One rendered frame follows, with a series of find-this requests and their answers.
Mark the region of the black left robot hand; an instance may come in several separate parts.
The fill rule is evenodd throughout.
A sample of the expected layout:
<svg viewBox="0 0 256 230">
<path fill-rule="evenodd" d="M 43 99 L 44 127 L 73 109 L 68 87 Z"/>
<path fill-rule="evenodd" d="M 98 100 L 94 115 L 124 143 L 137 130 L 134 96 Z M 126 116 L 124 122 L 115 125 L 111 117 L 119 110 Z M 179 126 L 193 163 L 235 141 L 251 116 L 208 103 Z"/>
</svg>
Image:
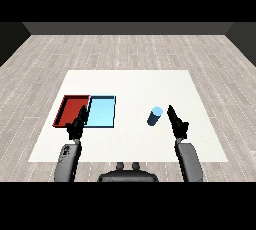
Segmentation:
<svg viewBox="0 0 256 230">
<path fill-rule="evenodd" d="M 83 128 L 87 124 L 89 113 L 87 107 L 83 105 L 78 113 L 78 116 L 73 120 L 72 123 L 66 123 L 65 127 L 69 134 L 69 139 L 80 139 L 83 134 Z"/>
</svg>

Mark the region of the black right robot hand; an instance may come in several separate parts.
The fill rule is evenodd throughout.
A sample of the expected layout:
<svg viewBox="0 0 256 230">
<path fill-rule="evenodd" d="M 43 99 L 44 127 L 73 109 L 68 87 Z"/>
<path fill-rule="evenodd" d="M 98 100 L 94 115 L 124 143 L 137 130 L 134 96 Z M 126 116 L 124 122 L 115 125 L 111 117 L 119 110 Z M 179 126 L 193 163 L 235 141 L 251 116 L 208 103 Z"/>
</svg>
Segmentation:
<svg viewBox="0 0 256 230">
<path fill-rule="evenodd" d="M 187 138 L 187 131 L 188 131 L 188 122 L 183 122 L 176 114 L 174 108 L 172 106 L 168 107 L 167 115 L 169 117 L 169 121 L 171 122 L 173 134 L 176 139 Z"/>
</svg>

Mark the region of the red shallow open box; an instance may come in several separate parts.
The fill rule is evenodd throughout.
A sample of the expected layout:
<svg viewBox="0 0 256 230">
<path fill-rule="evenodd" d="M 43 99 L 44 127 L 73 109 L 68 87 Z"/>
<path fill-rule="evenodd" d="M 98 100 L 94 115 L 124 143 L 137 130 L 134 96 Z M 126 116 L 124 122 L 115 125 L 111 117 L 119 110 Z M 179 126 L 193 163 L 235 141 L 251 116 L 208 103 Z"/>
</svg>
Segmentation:
<svg viewBox="0 0 256 230">
<path fill-rule="evenodd" d="M 72 123 L 78 116 L 81 107 L 88 106 L 89 98 L 89 95 L 65 95 L 52 126 L 64 128 L 67 123 Z"/>
</svg>

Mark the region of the blue can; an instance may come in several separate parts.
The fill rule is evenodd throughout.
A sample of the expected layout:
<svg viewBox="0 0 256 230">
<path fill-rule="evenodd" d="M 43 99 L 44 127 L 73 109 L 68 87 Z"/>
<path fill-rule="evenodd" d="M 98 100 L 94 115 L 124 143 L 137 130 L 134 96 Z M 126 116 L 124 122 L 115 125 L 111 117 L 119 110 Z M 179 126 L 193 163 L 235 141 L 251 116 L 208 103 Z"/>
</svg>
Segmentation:
<svg viewBox="0 0 256 230">
<path fill-rule="evenodd" d="M 154 126 L 159 120 L 159 118 L 162 116 L 162 113 L 163 113 L 163 110 L 160 107 L 154 107 L 150 112 L 150 115 L 147 120 L 147 124 L 149 126 Z"/>
</svg>

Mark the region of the light blue shallow open box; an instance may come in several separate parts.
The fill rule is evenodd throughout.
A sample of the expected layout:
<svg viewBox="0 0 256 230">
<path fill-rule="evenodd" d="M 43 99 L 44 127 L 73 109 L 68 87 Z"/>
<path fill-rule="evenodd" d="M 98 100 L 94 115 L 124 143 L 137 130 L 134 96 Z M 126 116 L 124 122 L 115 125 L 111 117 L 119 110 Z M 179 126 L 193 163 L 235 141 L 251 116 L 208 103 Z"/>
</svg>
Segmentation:
<svg viewBox="0 0 256 230">
<path fill-rule="evenodd" d="M 113 95 L 93 95 L 88 106 L 88 120 L 85 128 L 113 128 L 116 97 Z"/>
</svg>

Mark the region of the dark grey robot body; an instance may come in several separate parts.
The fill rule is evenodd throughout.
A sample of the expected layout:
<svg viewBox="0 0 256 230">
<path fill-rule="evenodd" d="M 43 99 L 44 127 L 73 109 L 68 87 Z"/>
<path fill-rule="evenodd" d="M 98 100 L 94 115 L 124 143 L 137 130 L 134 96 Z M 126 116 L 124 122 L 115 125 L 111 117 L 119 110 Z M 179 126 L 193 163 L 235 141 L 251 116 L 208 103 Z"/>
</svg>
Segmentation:
<svg viewBox="0 0 256 230">
<path fill-rule="evenodd" d="M 124 169 L 124 163 L 118 162 L 116 169 L 98 177 L 98 182 L 158 182 L 155 174 L 142 171 L 138 162 L 132 163 L 131 170 Z"/>
</svg>

